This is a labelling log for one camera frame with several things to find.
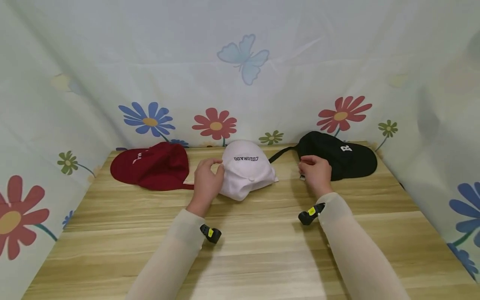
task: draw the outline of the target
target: wood grain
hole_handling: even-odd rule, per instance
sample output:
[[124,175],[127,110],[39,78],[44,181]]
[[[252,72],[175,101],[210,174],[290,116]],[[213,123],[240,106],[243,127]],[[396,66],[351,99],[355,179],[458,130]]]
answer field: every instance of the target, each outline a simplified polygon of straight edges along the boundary
[[[284,146],[263,147],[270,157]],[[223,148],[187,149],[193,172]],[[152,192],[115,181],[112,152],[24,300],[122,300],[192,191]],[[279,182],[238,203],[218,196],[207,224],[222,232],[200,252],[177,299],[348,299],[320,227],[297,219],[315,199],[293,151],[273,163]],[[461,263],[379,160],[365,178],[333,182],[412,299],[480,299]]]

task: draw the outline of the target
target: flower center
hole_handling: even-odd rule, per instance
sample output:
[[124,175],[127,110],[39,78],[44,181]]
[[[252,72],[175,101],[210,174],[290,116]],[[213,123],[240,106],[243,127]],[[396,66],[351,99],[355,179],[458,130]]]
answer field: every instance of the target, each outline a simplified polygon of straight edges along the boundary
[[142,121],[144,122],[145,125],[150,127],[154,127],[158,125],[158,122],[153,118],[145,118]]
[[341,111],[341,112],[336,113],[336,114],[333,116],[333,119],[334,119],[335,121],[342,121],[342,120],[345,120],[347,117],[348,117],[348,113],[347,113],[347,112],[344,112],[344,111]]
[[0,234],[12,232],[21,220],[22,215],[19,212],[7,212],[0,218]]
[[211,130],[219,131],[220,129],[222,129],[222,127],[223,125],[220,122],[212,122],[212,124],[210,124]]

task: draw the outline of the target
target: blue butterfly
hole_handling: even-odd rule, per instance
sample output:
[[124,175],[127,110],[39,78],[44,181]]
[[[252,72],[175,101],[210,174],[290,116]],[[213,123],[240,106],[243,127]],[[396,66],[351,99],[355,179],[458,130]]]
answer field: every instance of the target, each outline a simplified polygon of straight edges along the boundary
[[216,54],[221,61],[239,64],[235,68],[241,71],[241,77],[246,85],[252,85],[257,79],[260,67],[268,60],[270,54],[270,51],[264,49],[252,56],[253,52],[250,51],[254,41],[255,35],[245,35],[238,46],[230,43]]

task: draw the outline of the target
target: hand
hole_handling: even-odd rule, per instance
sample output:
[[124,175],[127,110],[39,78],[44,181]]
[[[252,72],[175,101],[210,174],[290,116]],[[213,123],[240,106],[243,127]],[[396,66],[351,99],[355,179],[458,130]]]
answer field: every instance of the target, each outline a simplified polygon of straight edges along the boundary
[[192,214],[205,217],[213,199],[220,192],[225,169],[223,165],[220,165],[216,174],[214,174],[211,167],[213,164],[221,163],[221,159],[207,158],[198,164],[197,170],[195,170],[193,197],[186,208]]
[[315,155],[302,156],[300,157],[299,173],[305,176],[305,181],[317,199],[333,192],[330,185],[332,167],[327,160]]

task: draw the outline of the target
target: flower stem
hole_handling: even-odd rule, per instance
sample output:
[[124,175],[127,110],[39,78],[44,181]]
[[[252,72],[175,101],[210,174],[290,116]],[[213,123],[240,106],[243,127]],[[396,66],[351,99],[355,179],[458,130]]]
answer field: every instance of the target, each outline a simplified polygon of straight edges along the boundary
[[388,139],[388,135],[385,137],[384,141],[380,144],[380,146],[378,146],[378,148],[375,149],[375,151],[377,151],[378,149],[380,149],[381,146],[384,145],[385,141]]
[[50,235],[50,237],[54,240],[54,241],[57,241],[57,237],[47,228],[45,227],[43,224],[34,224],[35,227],[38,227],[40,228],[41,230],[43,230],[44,232],[46,232],[48,235]]
[[161,137],[163,137],[163,139],[165,140],[165,142],[169,143],[168,139],[163,135],[163,134],[160,134]]
[[95,174],[94,174],[89,168],[85,167],[84,165],[80,165],[79,163],[77,163],[77,166],[82,167],[82,168],[84,168],[85,170],[89,171],[90,173],[92,173],[93,177],[96,178]]
[[460,244],[462,244],[463,242],[465,242],[469,236],[471,236],[473,233],[473,230],[470,231],[470,232],[467,232],[463,237],[457,239],[456,241],[454,241],[452,244],[455,246],[455,247],[458,247]]

